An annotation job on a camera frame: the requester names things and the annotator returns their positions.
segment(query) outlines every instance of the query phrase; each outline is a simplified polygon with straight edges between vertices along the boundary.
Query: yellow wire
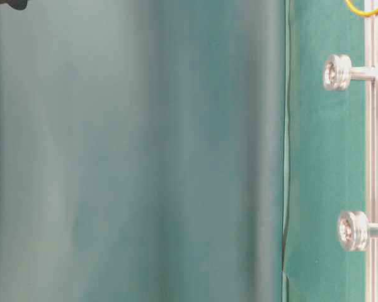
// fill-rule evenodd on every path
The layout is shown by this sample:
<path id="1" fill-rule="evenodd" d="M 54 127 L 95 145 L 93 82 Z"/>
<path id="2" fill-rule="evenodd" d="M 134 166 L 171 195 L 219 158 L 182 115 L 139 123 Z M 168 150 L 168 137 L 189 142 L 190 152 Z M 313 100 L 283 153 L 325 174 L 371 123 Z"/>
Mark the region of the yellow wire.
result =
<path id="1" fill-rule="evenodd" d="M 375 8 L 372 11 L 361 11 L 354 6 L 354 4 L 351 2 L 351 0 L 345 0 L 345 2 L 346 2 L 346 5 L 348 6 L 348 8 L 350 8 L 350 11 L 352 11 L 353 13 L 355 13 L 355 14 L 361 16 L 361 17 L 370 17 L 370 16 L 373 16 L 375 14 L 378 14 L 378 8 Z"/>

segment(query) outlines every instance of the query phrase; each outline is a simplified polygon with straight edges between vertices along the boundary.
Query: metal bolt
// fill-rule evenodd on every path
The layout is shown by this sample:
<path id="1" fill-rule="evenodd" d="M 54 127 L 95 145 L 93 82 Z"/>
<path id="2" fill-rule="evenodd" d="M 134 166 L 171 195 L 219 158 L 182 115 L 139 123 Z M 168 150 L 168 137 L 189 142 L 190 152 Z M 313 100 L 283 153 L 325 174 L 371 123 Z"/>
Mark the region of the metal bolt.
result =
<path id="1" fill-rule="evenodd" d="M 330 55 L 323 67 L 323 86 L 326 90 L 346 90 L 351 80 L 374 81 L 374 67 L 352 67 L 347 55 Z"/>
<path id="2" fill-rule="evenodd" d="M 378 223 L 369 223 L 364 212 L 342 212 L 338 218 L 338 238 L 347 251 L 363 251 L 370 238 L 378 237 Z"/>

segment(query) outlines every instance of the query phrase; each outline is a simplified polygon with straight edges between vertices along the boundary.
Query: screw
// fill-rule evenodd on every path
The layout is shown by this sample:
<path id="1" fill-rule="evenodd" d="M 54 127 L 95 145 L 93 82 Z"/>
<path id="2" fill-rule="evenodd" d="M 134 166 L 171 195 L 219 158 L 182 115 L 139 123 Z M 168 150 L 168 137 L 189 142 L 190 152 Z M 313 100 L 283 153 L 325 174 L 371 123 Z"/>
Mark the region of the screw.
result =
<path id="1" fill-rule="evenodd" d="M 351 80 L 374 81 L 374 67 L 352 67 L 347 55 L 330 55 L 323 68 L 323 86 L 326 90 L 346 90 Z"/>
<path id="2" fill-rule="evenodd" d="M 378 223 L 369 223 L 364 212 L 342 212 L 338 218 L 338 238 L 346 251 L 363 251 L 370 238 L 378 237 Z"/>

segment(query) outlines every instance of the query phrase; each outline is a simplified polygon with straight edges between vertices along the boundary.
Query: bolt head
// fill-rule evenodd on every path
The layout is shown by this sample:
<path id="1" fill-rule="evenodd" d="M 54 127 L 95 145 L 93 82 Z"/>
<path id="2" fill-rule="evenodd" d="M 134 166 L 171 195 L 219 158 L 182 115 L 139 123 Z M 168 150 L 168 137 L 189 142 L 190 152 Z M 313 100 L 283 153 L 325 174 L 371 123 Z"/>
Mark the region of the bolt head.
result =
<path id="1" fill-rule="evenodd" d="M 330 55 L 323 67 L 323 87 L 326 90 L 346 90 L 352 79 L 352 61 L 347 55 Z"/>
<path id="2" fill-rule="evenodd" d="M 369 243 L 368 218 L 364 212 L 342 212 L 338 218 L 338 238 L 348 252 L 363 251 Z"/>

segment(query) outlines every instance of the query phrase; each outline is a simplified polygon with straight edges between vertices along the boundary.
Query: teal curtain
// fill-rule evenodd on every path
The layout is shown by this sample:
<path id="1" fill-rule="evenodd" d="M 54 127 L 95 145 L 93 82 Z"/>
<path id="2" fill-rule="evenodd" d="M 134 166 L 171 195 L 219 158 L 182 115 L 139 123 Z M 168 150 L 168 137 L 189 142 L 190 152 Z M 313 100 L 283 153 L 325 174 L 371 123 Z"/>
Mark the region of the teal curtain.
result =
<path id="1" fill-rule="evenodd" d="M 342 250 L 336 221 L 364 209 L 364 83 L 325 91 L 321 74 L 332 53 L 364 64 L 364 19 L 343 1 L 287 4 L 284 300 L 363 302 L 364 253 Z"/>
<path id="2" fill-rule="evenodd" d="M 0 6 L 0 302 L 281 299 L 284 17 Z"/>

